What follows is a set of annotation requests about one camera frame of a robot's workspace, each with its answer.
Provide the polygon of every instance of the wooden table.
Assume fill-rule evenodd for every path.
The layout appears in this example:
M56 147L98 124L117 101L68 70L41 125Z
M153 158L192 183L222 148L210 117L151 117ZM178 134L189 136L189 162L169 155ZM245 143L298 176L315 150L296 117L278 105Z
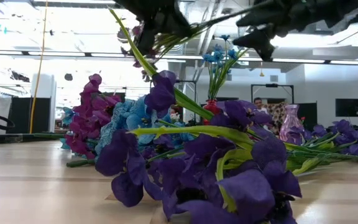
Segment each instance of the wooden table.
M59 142L0 144L0 223L162 223L160 204L126 208L109 197L110 178L93 167L67 168ZM293 203L299 224L358 223L358 164L339 163L300 177Z

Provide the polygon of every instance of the person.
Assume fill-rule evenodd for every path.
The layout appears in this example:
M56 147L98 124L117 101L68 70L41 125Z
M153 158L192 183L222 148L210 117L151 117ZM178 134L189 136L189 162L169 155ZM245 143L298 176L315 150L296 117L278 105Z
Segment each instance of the person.
M266 114L269 114L269 112L267 112L267 109L262 107L262 99L259 97L256 97L254 99L254 105L257 107L259 112L264 112Z

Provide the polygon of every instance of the black monitor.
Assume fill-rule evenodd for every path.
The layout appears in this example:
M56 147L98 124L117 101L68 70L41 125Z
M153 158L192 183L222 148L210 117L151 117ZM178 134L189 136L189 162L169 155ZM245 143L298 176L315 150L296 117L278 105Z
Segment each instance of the black monitor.
M335 99L335 116L358 117L358 99Z

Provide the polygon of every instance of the vase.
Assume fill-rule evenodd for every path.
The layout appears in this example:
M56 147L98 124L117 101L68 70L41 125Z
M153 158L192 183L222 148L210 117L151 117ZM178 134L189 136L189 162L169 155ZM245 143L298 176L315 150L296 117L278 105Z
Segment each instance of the vase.
M288 141L288 133L292 127L304 130L302 122L298 118L299 105L287 105L285 106L286 117L284 123L280 129L280 139L282 141Z
M212 114L216 115L221 112L221 109L216 105L217 100L206 100L206 105L203 106L204 109L212 112ZM203 119L204 125L209 125L209 121L207 119Z

